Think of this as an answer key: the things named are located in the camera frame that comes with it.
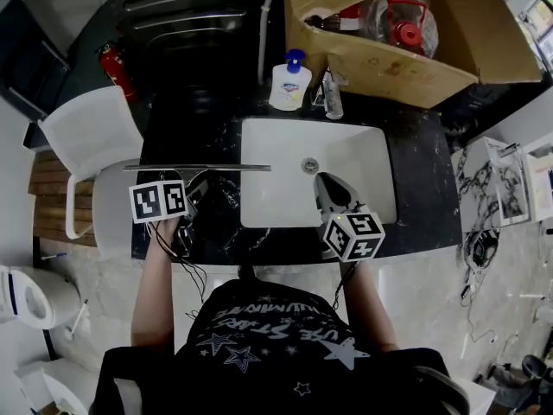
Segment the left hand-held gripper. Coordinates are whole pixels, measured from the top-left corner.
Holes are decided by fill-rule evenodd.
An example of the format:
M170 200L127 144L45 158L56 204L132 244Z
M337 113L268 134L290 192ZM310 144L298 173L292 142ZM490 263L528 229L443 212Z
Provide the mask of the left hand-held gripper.
M196 176L183 180L161 180L129 187L133 223L145 225L160 220L179 218L175 229L172 251L175 257L186 258L192 250L195 232L194 220L198 204L209 188L207 180Z

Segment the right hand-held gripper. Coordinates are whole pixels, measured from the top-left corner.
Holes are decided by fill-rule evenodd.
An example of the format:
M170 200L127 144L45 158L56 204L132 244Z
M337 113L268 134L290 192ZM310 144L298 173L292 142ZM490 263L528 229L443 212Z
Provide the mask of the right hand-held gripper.
M355 200L349 187L329 173L315 176L314 189L322 219L318 230L322 259L340 262L373 259L385 239L378 215Z

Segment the metal squeegee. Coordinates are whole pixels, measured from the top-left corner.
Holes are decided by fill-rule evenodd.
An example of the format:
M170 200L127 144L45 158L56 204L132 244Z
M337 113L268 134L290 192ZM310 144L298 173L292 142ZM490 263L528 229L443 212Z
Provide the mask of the metal squeegee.
M129 172L165 172L174 171L181 179L189 184L196 176L207 172L271 172L270 165L257 164L151 164L127 165L124 171Z

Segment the person's left forearm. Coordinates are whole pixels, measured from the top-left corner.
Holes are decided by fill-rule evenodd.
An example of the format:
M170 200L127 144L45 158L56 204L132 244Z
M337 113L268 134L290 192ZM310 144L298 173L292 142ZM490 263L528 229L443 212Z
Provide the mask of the person's left forearm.
M157 234L149 243L131 321L133 347L150 348L160 354L175 352L172 262L162 244L170 245L179 219L156 223Z

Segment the person's right forearm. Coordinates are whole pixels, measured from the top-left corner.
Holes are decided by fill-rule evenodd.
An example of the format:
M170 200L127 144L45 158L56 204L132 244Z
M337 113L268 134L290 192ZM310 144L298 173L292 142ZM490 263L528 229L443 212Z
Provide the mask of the person's right forearm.
M349 327L357 341L381 352L399 350L391 320L366 262L340 262Z

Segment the white sink basin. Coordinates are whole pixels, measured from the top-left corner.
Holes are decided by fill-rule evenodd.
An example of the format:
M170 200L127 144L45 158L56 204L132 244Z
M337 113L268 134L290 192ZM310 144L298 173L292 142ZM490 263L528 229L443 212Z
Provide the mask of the white sink basin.
M319 172L352 186L384 224L397 220L385 134L375 127L290 118L248 118L242 123L241 162L271 172L240 175L240 221L249 228L319 227L315 176L302 171L313 157Z

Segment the black marble table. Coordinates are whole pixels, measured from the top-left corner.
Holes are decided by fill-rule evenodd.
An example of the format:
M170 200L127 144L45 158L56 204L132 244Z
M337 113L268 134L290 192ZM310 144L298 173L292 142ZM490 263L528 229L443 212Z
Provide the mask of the black marble table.
M215 90L166 93L131 107L143 135L141 161L238 163L241 123L279 116L265 88L245 96ZM386 99L346 93L344 122L374 126L385 134L397 205L397 221L385 226L381 258L457 245L461 219L454 170L435 112ZM207 175L209 190L194 221L191 259L207 265L304 265L321 261L312 228L249 229L239 219L236 173Z

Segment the chrome faucet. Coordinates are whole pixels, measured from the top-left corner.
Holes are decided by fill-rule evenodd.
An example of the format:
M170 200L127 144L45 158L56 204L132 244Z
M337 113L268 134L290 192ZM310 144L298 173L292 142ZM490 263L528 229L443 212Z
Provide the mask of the chrome faucet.
M344 115L340 89L328 68L310 93L311 105L323 107L328 119L339 120Z

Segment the white soap pump bottle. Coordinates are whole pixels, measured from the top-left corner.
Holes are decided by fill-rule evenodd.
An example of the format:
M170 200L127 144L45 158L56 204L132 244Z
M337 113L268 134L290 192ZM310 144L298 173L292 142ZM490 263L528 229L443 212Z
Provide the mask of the white soap pump bottle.
M302 107L312 72L302 65L306 54L300 49L290 49L283 58L285 63L272 69L269 105L279 111L293 112Z

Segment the white office chair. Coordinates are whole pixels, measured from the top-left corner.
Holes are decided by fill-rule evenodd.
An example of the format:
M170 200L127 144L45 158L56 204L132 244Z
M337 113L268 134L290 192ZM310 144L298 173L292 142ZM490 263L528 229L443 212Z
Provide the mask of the white office chair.
M120 86L103 87L69 100L39 123L48 144L69 171L66 235L86 235L75 227L76 187L93 180L92 223L103 259L131 256L132 208L129 188L137 176L126 171L137 164L143 137Z

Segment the open cardboard box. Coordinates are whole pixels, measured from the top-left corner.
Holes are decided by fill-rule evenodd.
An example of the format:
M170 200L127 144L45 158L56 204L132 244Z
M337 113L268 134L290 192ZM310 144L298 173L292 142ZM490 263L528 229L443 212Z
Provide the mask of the open cardboard box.
M424 0L439 37L434 58L308 26L364 0L284 0L286 45L318 82L330 70L346 92L431 108L472 84L538 82L542 74L504 0Z

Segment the red fire extinguisher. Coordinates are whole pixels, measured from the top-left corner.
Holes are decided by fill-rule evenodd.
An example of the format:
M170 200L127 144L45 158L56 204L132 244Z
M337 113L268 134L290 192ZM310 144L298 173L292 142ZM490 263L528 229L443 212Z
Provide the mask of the red fire extinguisher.
M129 102L138 100L137 87L134 84L124 62L124 54L114 41L108 41L97 51L99 64L105 77L115 86L120 86Z

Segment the wooden slat platform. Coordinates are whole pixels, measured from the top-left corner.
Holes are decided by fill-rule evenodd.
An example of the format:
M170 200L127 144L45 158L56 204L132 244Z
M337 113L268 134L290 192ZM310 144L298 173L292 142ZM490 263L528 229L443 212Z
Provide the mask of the wooden slat platform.
M74 225L78 239L66 234L67 181L70 173L54 154L47 150L35 155L29 181L29 193L35 197L33 235L75 245L96 247L92 228L93 179L78 182L75 187Z

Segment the white marble-pattern cabinet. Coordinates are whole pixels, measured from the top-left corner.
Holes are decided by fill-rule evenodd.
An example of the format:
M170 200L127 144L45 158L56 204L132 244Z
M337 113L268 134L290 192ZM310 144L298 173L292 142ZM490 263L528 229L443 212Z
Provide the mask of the white marble-pattern cabinet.
M475 233L530 218L522 150L482 137L451 156L461 230Z

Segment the black ribbed cabinet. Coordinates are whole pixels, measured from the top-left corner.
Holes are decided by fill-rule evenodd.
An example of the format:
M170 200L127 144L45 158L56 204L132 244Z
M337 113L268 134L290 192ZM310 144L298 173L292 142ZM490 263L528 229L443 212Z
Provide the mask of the black ribbed cabinet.
M155 91L258 83L267 0L107 0L133 73Z

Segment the black star-print shirt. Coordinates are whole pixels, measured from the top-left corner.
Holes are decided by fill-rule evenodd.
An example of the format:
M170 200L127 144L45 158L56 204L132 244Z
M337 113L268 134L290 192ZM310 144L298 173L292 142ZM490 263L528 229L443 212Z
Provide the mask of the black star-print shirt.
M184 346L105 353L90 415L469 415L430 348L380 351L322 297L261 280L216 288Z

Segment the white pipe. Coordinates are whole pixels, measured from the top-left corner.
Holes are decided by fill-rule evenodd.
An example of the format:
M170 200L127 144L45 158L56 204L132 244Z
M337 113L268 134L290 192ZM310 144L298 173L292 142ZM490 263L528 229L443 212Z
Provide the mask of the white pipe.
M260 23L259 23L259 48L257 60L257 83L262 86L264 84L264 59L266 53L267 28L269 22L269 12L273 0L264 0L260 7Z

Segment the red-capped bottle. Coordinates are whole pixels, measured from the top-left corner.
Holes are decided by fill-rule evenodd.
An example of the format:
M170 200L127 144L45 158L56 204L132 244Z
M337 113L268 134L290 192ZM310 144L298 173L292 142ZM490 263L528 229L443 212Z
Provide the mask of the red-capped bottle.
M415 0L386 0L387 22L389 28L388 43L397 48L403 48L410 52L425 56L423 47L423 23L427 13L427 4ZM420 16L409 19L406 16L398 16L394 21L394 8L403 6L418 8Z

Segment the white toilet brush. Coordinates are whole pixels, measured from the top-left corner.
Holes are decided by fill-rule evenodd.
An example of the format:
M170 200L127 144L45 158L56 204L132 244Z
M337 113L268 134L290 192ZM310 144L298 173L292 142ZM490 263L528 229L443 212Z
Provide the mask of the white toilet brush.
M86 299L82 304L81 304L81 307L76 315L76 317L74 318L74 321L71 325L67 325L65 328L64 328L64 337L67 341L71 342L74 337L75 337L75 333L81 323L81 321L83 319L87 319L87 317L89 317L89 300Z

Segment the white toilet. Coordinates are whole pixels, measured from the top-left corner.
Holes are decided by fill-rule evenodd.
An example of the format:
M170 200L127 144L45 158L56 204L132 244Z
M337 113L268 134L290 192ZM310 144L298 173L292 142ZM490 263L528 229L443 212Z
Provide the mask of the white toilet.
M78 289L57 272L0 265L0 324L19 320L50 330L79 313Z

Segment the dark door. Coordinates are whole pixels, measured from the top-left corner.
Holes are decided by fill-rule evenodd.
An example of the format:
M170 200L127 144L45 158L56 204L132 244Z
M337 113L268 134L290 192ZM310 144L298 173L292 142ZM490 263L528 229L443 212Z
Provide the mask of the dark door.
M70 71L24 1L9 0L0 10L0 96L29 120L43 120Z

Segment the white ceramic fixture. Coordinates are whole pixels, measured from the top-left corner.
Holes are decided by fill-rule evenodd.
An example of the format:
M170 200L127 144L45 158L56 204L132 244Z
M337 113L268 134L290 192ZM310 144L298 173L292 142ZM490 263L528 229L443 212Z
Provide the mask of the white ceramic fixture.
M98 376L68 359L35 361L14 371L32 413L89 415Z

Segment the white box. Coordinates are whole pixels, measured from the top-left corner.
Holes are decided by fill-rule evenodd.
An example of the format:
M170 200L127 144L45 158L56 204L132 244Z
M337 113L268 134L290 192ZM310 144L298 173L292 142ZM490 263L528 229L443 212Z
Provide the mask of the white box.
M463 378L454 378L454 382L467 393L470 415L487 415L496 392Z

